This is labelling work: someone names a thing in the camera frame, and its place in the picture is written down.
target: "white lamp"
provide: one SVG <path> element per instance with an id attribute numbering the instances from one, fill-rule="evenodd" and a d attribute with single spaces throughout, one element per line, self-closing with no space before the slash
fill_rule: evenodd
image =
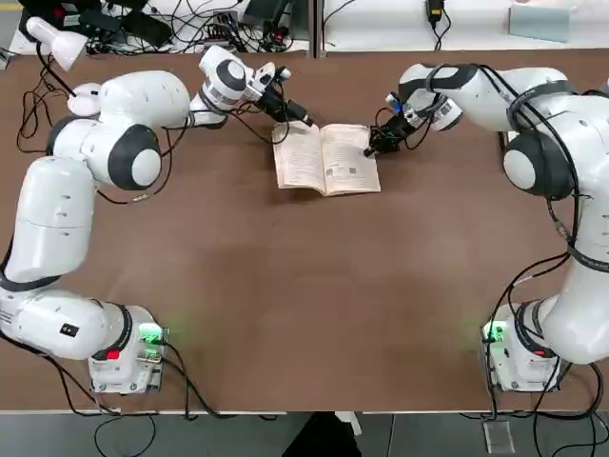
<path id="1" fill-rule="evenodd" d="M 80 33 L 58 30 L 40 17 L 31 17 L 26 27 L 31 36 L 50 48 L 50 53 L 64 71 L 71 69 L 76 59 L 85 50 L 88 40 L 86 36 Z M 84 117 L 99 112 L 98 94 L 101 88 L 99 84 L 86 83 L 72 90 L 45 62 L 40 52 L 40 45 L 36 46 L 36 52 L 49 74 L 68 91 L 68 108 L 71 112 Z"/>

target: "white robotic arm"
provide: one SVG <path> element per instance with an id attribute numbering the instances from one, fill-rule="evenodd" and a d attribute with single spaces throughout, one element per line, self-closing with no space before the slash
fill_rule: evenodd
<path id="1" fill-rule="evenodd" d="M 285 67 L 277 69 L 269 62 L 254 71 L 234 54 L 212 46 L 201 58 L 199 68 L 206 74 L 206 80 L 190 102 L 189 127 L 219 129 L 228 113 L 243 101 L 252 102 L 278 122 L 313 124 L 306 109 L 292 100 L 284 100 L 283 94 L 275 89 L 291 76 Z"/>
<path id="2" fill-rule="evenodd" d="M 51 131 L 48 155 L 26 174 L 14 235 L 0 271 L 0 330 L 53 356 L 89 362 L 97 391 L 147 389 L 153 364 L 139 339 L 154 324 L 143 308 L 53 288 L 87 255 L 99 183 L 144 190 L 161 171 L 153 128 L 185 119 L 189 96 L 171 73 L 146 71 L 107 81 L 99 120 L 66 118 Z"/>
<path id="3" fill-rule="evenodd" d="M 505 148 L 503 166 L 519 189 L 553 201 L 573 193 L 574 176 L 579 181 L 580 228 L 560 294 L 521 304 L 515 315 L 503 305 L 493 327 L 489 323 L 483 330 L 484 340 L 494 335 L 489 367 L 494 381 L 506 390 L 541 391 L 556 383 L 557 357 L 589 364 L 609 356 L 609 98 L 598 91 L 575 94 L 553 69 L 498 75 L 522 96 L 480 66 L 419 64 L 403 74 L 397 98 L 402 112 L 415 113 L 415 121 L 419 113 L 428 115 L 425 109 L 440 94 L 485 129 L 517 130 L 520 134 Z M 568 148 L 575 173 L 552 130 Z"/>

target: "brown table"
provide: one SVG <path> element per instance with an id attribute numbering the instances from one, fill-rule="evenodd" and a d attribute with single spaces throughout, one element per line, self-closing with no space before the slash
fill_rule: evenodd
<path id="1" fill-rule="evenodd" d="M 588 89 L 606 79 L 608 57 L 606 50 L 569 50 L 336 54 L 322 61 L 294 53 L 273 60 L 293 71 L 287 95 L 320 124 L 369 124 L 415 62 L 556 67 Z M 199 58 L 87 59 L 68 81 L 169 70 L 194 93 L 203 80 Z M 251 66 L 266 58 L 244 57 Z M 21 96 L 38 70 L 33 58 L 20 58 L 0 74 L 6 242 L 33 159 L 14 145 Z M 67 113 L 60 99 L 52 105 L 55 120 Z M 270 133 L 270 118 L 246 119 Z M 41 131 L 34 145 L 44 143 Z M 218 131 L 188 132 L 174 165 L 167 188 L 145 203 L 97 202 L 88 259 L 61 284 L 150 308 L 171 328 L 208 402 L 223 410 L 486 409 L 479 327 L 521 268 L 563 248 L 543 201 L 502 175 L 495 135 L 468 121 L 430 134 L 415 152 L 380 159 L 381 194 L 324 199 L 278 190 L 270 147 L 235 120 Z M 555 274 L 516 298 L 553 293 L 559 284 Z M 47 364 L 6 344 L 0 360 L 1 409 L 67 408 Z M 84 363 L 67 366 L 87 379 Z M 587 376 L 586 368 L 575 372 Z M 585 381 L 568 379 L 544 406 L 584 408 L 595 388 Z M 78 407 L 91 407 L 74 397 Z M 183 383 L 168 371 L 160 393 L 128 403 L 179 409 L 182 399 Z M 501 407 L 534 402 L 527 394 L 500 398 Z"/>

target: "book page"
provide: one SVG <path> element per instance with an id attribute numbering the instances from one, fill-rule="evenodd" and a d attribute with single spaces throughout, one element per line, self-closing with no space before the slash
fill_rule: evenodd
<path id="1" fill-rule="evenodd" d="M 273 142 L 285 136 L 285 123 L 273 130 Z M 320 131 L 302 122 L 290 122 L 285 140 L 273 146 L 277 184 L 280 189 L 312 188 L 325 194 L 324 159 Z"/>
<path id="2" fill-rule="evenodd" d="M 321 134 L 328 195 L 381 191 L 376 159 L 363 155 L 370 137 L 367 127 L 332 124 Z"/>

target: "green led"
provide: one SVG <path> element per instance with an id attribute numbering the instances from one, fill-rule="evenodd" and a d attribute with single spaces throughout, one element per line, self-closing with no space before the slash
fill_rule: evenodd
<path id="1" fill-rule="evenodd" d="M 139 326 L 140 339 L 149 344 L 160 344 L 164 341 L 165 331 L 154 323 L 145 323 Z"/>
<path id="2" fill-rule="evenodd" d="M 493 323 L 493 328 L 490 330 L 490 338 L 493 342 L 502 342 L 503 335 L 505 334 L 505 330 L 507 328 L 507 324 L 503 321 L 495 321 Z M 488 337 L 489 335 L 489 324 L 484 326 L 484 337 Z"/>

